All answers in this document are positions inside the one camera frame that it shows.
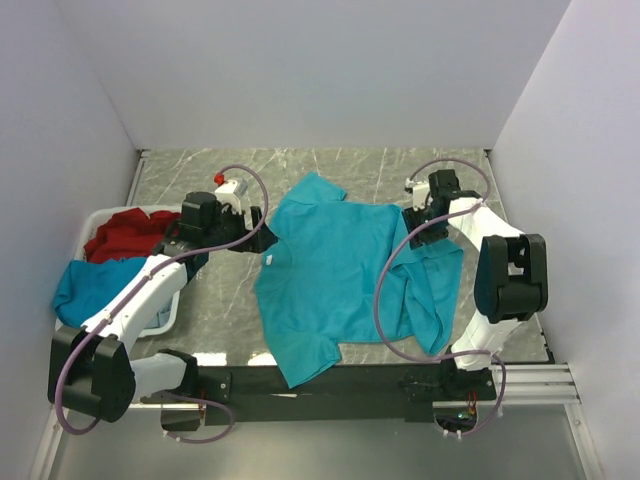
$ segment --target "white plastic basket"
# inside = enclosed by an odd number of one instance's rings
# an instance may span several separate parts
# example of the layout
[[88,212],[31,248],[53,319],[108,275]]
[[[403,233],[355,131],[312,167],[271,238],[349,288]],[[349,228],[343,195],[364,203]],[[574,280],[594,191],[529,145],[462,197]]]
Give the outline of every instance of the white plastic basket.
[[[157,212],[159,210],[167,210],[170,212],[180,212],[180,205],[150,205],[150,206],[131,206],[131,207],[116,207],[116,208],[107,208],[104,210],[98,210],[93,212],[87,218],[87,221],[84,223],[82,227],[82,231],[80,232],[80,239],[78,240],[78,246],[76,248],[76,252],[73,256],[75,260],[86,260],[87,257],[84,253],[85,244],[96,236],[96,232],[98,231],[98,227],[107,223],[111,217],[120,212],[126,212],[127,210],[131,210],[133,208],[139,208],[144,213],[150,215],[153,212]],[[152,335],[161,335],[163,333],[168,332],[173,327],[174,323],[176,323],[176,315],[178,314],[178,303],[180,301],[180,292],[176,292],[171,299],[171,309],[169,312],[169,319],[167,323],[160,327],[156,328],[145,328],[142,330],[138,338],[149,337]],[[63,323],[56,318],[56,330],[60,328]]]

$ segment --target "laundry basket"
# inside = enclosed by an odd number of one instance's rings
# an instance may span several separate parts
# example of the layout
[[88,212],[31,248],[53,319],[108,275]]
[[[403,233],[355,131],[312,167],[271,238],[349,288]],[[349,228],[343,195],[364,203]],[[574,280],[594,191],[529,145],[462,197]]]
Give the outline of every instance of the laundry basket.
[[[82,231],[80,232],[80,240],[78,241],[78,247],[76,248],[76,252],[73,256],[75,260],[86,260],[87,257],[84,253],[85,244],[96,236],[96,232],[98,227],[107,223],[111,217],[120,212],[125,212],[127,210],[131,210],[133,208],[139,208],[147,215],[150,215],[153,212],[157,212],[159,210],[167,210],[170,212],[180,212],[180,205],[151,205],[151,206],[131,206],[131,207],[117,207],[117,208],[107,208],[104,210],[98,210],[93,212],[87,218],[84,226],[82,227]],[[152,319],[149,322],[149,326],[142,330],[142,333],[139,335],[141,337],[149,337],[151,335],[160,335],[168,332],[173,327],[173,324],[176,323],[176,315],[178,313],[178,302],[180,301],[180,292],[176,292],[171,299],[171,304],[167,307],[163,308],[158,314],[156,318]],[[56,319],[56,330],[60,328],[63,323]]]

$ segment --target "gray marble surface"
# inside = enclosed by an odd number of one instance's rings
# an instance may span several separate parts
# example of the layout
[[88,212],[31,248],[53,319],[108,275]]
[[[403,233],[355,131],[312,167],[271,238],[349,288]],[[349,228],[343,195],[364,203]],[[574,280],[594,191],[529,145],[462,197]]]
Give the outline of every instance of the gray marble surface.
[[[336,148],[336,149],[203,149],[154,150],[145,152],[144,166],[133,198],[135,205],[180,204],[194,190],[213,191],[213,174],[230,163],[243,163],[259,172],[270,196],[267,220],[278,202],[302,177],[316,171],[348,192],[348,200],[366,203],[410,204],[404,192],[405,178],[422,163],[443,156],[465,158],[491,172],[483,150],[438,150],[426,148]],[[484,191],[480,176],[468,167],[455,168],[465,189]],[[422,175],[426,178],[429,171]],[[504,217],[495,182],[488,201]],[[249,199],[261,205],[260,191],[250,181]],[[475,311],[473,283],[478,254],[457,231],[451,238],[465,252],[458,306],[451,339],[455,341]],[[275,364],[264,341],[253,284],[260,272],[260,257],[220,252],[182,291],[176,325],[163,335],[140,339],[133,357],[174,348],[194,354],[201,365]],[[405,352],[421,354],[413,337],[397,342]],[[343,363],[396,363],[403,360],[380,344],[342,344]],[[502,358],[508,362],[548,360],[538,319],[520,327],[505,345]]]

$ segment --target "cable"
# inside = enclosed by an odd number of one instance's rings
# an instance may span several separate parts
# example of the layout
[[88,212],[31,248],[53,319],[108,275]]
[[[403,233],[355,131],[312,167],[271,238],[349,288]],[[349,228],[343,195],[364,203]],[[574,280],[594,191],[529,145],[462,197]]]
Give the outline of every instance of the cable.
[[419,167],[415,172],[413,172],[409,177],[409,180],[413,180],[414,177],[425,168],[441,162],[456,162],[456,163],[461,163],[463,165],[471,167],[482,176],[482,178],[487,184],[487,190],[484,192],[484,194],[482,195],[482,198],[478,201],[478,203],[473,205],[471,208],[460,211],[460,212],[449,213],[447,215],[441,215],[439,217],[433,218],[429,220],[427,223],[423,223],[419,227],[412,230],[409,233],[409,235],[407,235],[402,240],[402,242],[400,242],[400,245],[398,245],[395,248],[395,250],[391,253],[391,256],[387,260],[387,263],[384,264],[384,267],[382,268],[382,272],[380,273],[380,277],[378,277],[378,283],[376,284],[376,290],[373,295],[373,321],[375,322],[376,330],[378,331],[378,335],[380,335],[380,339],[382,340],[382,342],[389,348],[389,350],[391,350],[393,353],[395,353],[399,357],[404,358],[405,360],[409,360],[411,362],[417,362],[417,363],[431,364],[431,363],[440,363],[442,360],[449,360],[452,358],[463,357],[466,355],[487,355],[492,359],[494,359],[496,363],[498,363],[498,365],[500,365],[500,368],[502,369],[502,383],[500,385],[500,392],[498,393],[496,403],[493,409],[491,410],[491,412],[489,413],[489,415],[487,415],[487,417],[480,424],[478,424],[473,429],[462,433],[462,435],[469,435],[471,433],[475,433],[481,430],[482,428],[484,428],[497,415],[498,411],[500,410],[500,405],[502,404],[502,400],[504,399],[504,391],[506,388],[506,378],[507,378],[507,367],[504,364],[504,362],[496,354],[491,353],[489,350],[466,350],[466,351],[456,352],[456,353],[447,353],[445,355],[434,356],[427,359],[416,357],[414,355],[409,355],[399,350],[393,345],[391,340],[389,340],[389,338],[385,335],[384,331],[382,330],[382,325],[380,324],[379,306],[380,306],[380,291],[382,289],[382,283],[384,282],[385,277],[387,276],[387,274],[389,273],[389,270],[391,269],[391,265],[393,264],[393,261],[396,259],[400,251],[407,245],[407,243],[411,241],[411,239],[413,239],[420,232],[422,232],[423,230],[426,230],[432,225],[435,225],[438,222],[444,222],[445,220],[449,220],[451,218],[460,217],[462,215],[467,215],[468,213],[475,212],[478,208],[480,208],[480,206],[484,202],[487,201],[487,199],[489,198],[489,194],[491,193],[491,181],[489,180],[489,176],[484,171],[482,171],[482,169],[475,166],[473,163],[467,160],[461,160],[459,158],[439,158],[437,160],[427,162],[421,167]]
[[[89,332],[89,334],[87,334],[86,337],[84,337],[80,341],[78,346],[73,349],[73,351],[69,355],[69,358],[67,358],[67,361],[64,363],[62,370],[60,371],[60,376],[58,377],[58,382],[56,383],[56,391],[55,391],[55,397],[54,397],[54,407],[55,407],[56,416],[58,417],[58,422],[60,422],[60,425],[62,426],[64,431],[66,431],[67,433],[70,433],[71,435],[84,435],[85,433],[88,433],[91,430],[93,430],[93,428],[100,421],[98,418],[95,418],[88,426],[84,428],[75,428],[69,423],[69,421],[65,417],[64,408],[62,406],[62,393],[64,390],[64,385],[67,383],[67,377],[69,376],[69,371],[71,370],[71,367],[73,366],[74,362],[77,360],[78,356],[82,353],[82,351],[87,346],[87,344],[89,344],[89,342],[94,337],[96,337],[102,330],[104,330],[107,327],[107,325],[110,325],[113,322],[113,319],[115,318],[115,316],[118,315],[118,313],[120,313],[122,309],[127,306],[127,304],[131,301],[131,299],[133,299],[138,294],[138,292],[142,289],[142,287],[144,287],[147,284],[147,282],[149,282],[153,278],[153,276],[156,273],[158,273],[160,270],[162,270],[168,265],[171,265],[174,262],[177,262],[187,257],[192,257],[194,255],[200,255],[203,253],[217,252],[218,250],[226,250],[228,248],[236,247],[241,243],[247,241],[256,233],[258,233],[260,228],[262,228],[262,226],[264,225],[265,219],[267,217],[267,212],[269,211],[269,195],[267,194],[267,187],[265,187],[264,182],[256,172],[254,172],[251,168],[246,167],[244,165],[240,165],[240,164],[227,165],[226,167],[222,168],[218,173],[223,174],[227,170],[231,170],[234,168],[239,170],[244,170],[245,172],[249,173],[253,178],[256,179],[256,181],[258,182],[258,185],[260,185],[260,189],[262,190],[262,196],[264,199],[264,215],[262,216],[262,218],[260,218],[256,226],[253,228],[253,230],[251,230],[249,233],[247,233],[242,238],[239,238],[238,240],[234,240],[233,242],[227,243],[225,245],[199,248],[197,250],[191,250],[190,252],[180,253],[156,265],[154,268],[150,270],[149,274],[145,275],[137,284],[135,284],[134,287],[131,289],[131,291],[127,293],[122,298],[122,300],[120,300],[120,302],[118,302],[116,306],[113,307],[113,309],[105,315],[105,318],[101,320],[98,323],[98,325],[96,325],[96,327],[91,332]],[[185,443],[209,443],[209,442],[219,440],[220,438],[224,437],[226,434],[228,434],[231,431],[231,428],[235,423],[235,417],[231,409],[229,409],[229,407],[217,402],[209,401],[209,400],[182,397],[179,395],[174,395],[170,392],[167,392],[167,393],[169,393],[172,397],[176,399],[183,400],[186,402],[205,403],[207,405],[211,405],[212,407],[216,407],[223,410],[229,416],[229,420],[230,420],[229,426],[222,433],[214,437],[205,438],[201,440],[181,439],[181,441]],[[172,438],[177,438],[175,434],[169,434],[169,435]]]

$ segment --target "folded clothing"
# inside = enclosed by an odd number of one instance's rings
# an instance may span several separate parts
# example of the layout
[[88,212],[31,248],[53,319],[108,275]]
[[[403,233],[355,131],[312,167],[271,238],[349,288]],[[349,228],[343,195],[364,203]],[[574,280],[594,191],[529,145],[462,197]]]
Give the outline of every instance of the folded clothing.
[[139,208],[116,213],[98,227],[95,238],[84,246],[87,261],[103,263],[112,259],[148,257],[171,222],[178,218],[180,213],[166,210],[149,216]]
[[[380,342],[375,286],[407,228],[401,207],[345,196],[311,173],[285,195],[270,224],[279,241],[263,255],[255,292],[265,339],[290,387],[338,362],[338,343]],[[462,259],[450,240],[407,246],[398,255],[380,295],[380,321],[391,340],[415,335],[430,354],[444,347]]]
[[62,323],[79,328],[94,316],[142,269],[146,258],[88,263],[72,260],[53,298],[53,309]]

